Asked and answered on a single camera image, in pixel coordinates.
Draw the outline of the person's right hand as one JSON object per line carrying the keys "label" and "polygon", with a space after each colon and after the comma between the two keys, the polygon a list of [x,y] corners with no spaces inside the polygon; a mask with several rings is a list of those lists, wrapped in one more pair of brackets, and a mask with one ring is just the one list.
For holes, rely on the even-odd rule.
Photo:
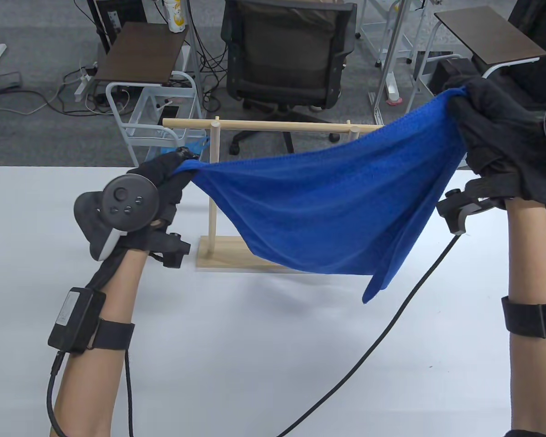
{"label": "person's right hand", "polygon": [[522,198],[546,205],[546,135],[541,123],[504,90],[479,76],[456,76],[445,89],[464,89],[447,110],[478,179],[466,184],[474,198]]}

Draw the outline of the person's left hand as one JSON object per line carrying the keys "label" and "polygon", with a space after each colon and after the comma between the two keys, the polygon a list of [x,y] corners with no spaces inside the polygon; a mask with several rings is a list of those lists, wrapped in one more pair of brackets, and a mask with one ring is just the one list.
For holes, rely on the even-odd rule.
{"label": "person's left hand", "polygon": [[154,184],[158,192],[159,205],[150,224],[121,237],[116,245],[118,248],[162,252],[160,243],[162,235],[167,233],[167,228],[173,223],[183,190],[194,175],[194,171],[177,172],[177,169],[184,162],[188,160],[196,162],[199,158],[199,155],[187,147],[180,147],[127,171],[145,177]]}

